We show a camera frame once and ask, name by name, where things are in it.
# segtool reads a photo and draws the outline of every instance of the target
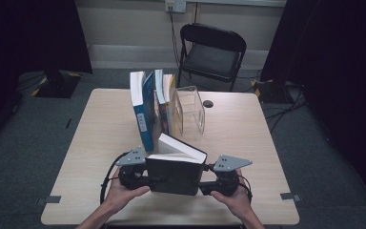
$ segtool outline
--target forearm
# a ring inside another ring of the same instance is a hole
[[[76,228],[100,228],[114,214],[110,206],[102,204]]]
[[[264,226],[251,208],[244,216],[239,217],[246,229],[263,229]]]

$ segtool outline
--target chair backrest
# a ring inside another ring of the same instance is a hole
[[[180,30],[182,44],[185,40],[221,50],[242,52],[246,51],[245,40],[234,31],[225,31],[199,23],[192,23]]]

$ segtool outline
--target baseboard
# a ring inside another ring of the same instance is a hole
[[[94,69],[177,68],[170,47],[89,45],[88,51]],[[268,53],[247,50],[241,69],[263,69]]]

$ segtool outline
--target hand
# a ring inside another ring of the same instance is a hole
[[[150,191],[150,187],[148,186],[128,190],[121,185],[120,179],[118,179],[119,170],[120,168],[118,167],[112,175],[112,184],[103,202],[103,204],[111,207],[114,214],[123,209],[133,198],[140,197]]]
[[[241,177],[241,170],[236,169],[236,172],[239,175],[239,182],[245,185],[245,182]],[[216,200],[225,203],[232,214],[240,219],[243,219],[249,212],[253,211],[250,200],[248,199],[247,191],[244,187],[238,186],[234,194],[230,197],[225,197],[217,191],[211,191],[211,196]]]

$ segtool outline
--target book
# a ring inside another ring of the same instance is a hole
[[[148,176],[158,179],[152,191],[195,196],[207,154],[165,134],[158,138],[158,150],[146,158]]]
[[[154,110],[154,73],[146,76],[144,72],[130,73],[132,106],[138,130],[145,151],[153,151]]]
[[[182,135],[183,111],[175,88],[175,75],[155,71],[156,98],[162,133]]]

